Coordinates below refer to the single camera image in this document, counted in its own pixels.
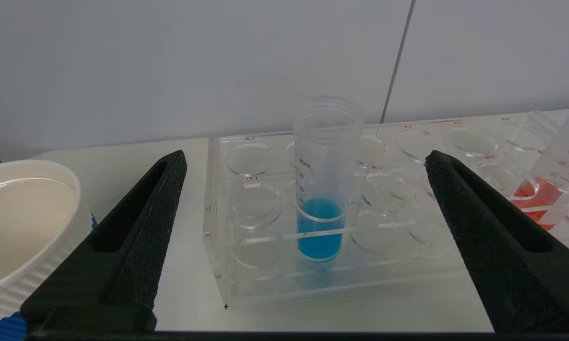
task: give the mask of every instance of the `graduated cylinder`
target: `graduated cylinder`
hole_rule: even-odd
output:
[[[336,97],[311,99],[295,120],[295,199],[298,248],[312,261],[327,261],[341,248],[358,138],[364,126],[362,108]]]

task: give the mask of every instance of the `blue liquid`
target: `blue liquid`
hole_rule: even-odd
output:
[[[312,198],[303,204],[302,210],[308,215],[321,219],[335,218],[341,215],[341,209],[331,199]],[[314,231],[327,231],[341,229],[345,223],[345,217],[334,222],[319,223],[297,214],[297,231],[308,233]],[[306,257],[315,261],[325,261],[334,257],[341,248],[341,235],[332,234],[320,237],[299,238],[297,247]]]

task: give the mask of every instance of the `table surface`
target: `table surface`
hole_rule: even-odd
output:
[[[550,117],[562,122],[569,110]],[[209,138],[151,142],[43,153],[72,169],[98,220],[164,155],[181,149],[187,176],[165,258],[154,313],[156,330],[491,332],[468,274],[451,283],[418,283],[364,293],[224,309],[202,240]]]

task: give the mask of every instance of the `red liquid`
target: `red liquid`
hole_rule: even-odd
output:
[[[538,207],[538,206],[548,206],[553,205],[560,196],[562,196],[563,192],[560,188],[554,186],[553,184],[548,183],[545,181],[544,178],[536,177],[535,178],[537,183],[539,183],[539,191],[537,195],[528,200],[511,200],[516,207],[523,209],[527,207]],[[528,182],[524,181],[514,196],[517,197],[531,197],[535,194],[535,190],[533,186]],[[546,214],[547,211],[536,211],[536,212],[526,212],[525,214],[528,215],[531,219],[533,219],[536,223],[538,223],[541,227],[546,230],[553,229],[556,224],[542,224],[540,220]]]

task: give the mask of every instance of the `blue object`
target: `blue object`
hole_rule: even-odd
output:
[[[19,311],[0,320],[0,341],[21,341],[26,338],[26,322]]]
[[[302,210],[315,218],[330,219],[341,215],[339,206],[327,198],[312,198],[302,205]],[[297,214],[297,231],[308,233],[314,231],[327,231],[341,229],[345,223],[345,216],[328,223],[319,223],[310,220],[302,214]],[[327,261],[337,255],[341,248],[341,235],[332,234],[319,237],[299,238],[297,247],[306,257],[314,261]]]

